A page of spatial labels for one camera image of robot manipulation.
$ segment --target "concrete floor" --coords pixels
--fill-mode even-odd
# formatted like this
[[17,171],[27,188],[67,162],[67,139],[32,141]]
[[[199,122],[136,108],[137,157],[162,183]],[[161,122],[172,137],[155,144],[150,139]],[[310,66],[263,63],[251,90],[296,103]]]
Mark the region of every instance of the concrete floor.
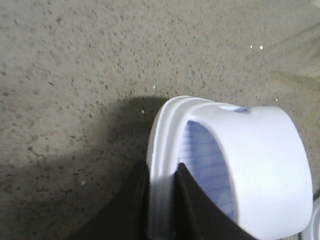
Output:
[[283,108],[316,192],[319,63],[320,9],[305,0],[0,0],[0,239],[86,223],[178,95]]

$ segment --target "speckled gray floor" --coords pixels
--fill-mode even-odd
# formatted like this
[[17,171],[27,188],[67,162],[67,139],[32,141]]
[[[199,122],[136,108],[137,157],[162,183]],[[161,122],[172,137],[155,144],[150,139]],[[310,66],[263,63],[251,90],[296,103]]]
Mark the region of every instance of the speckled gray floor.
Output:
[[0,239],[82,226],[178,95],[285,109],[317,191],[319,38],[306,0],[0,0]]

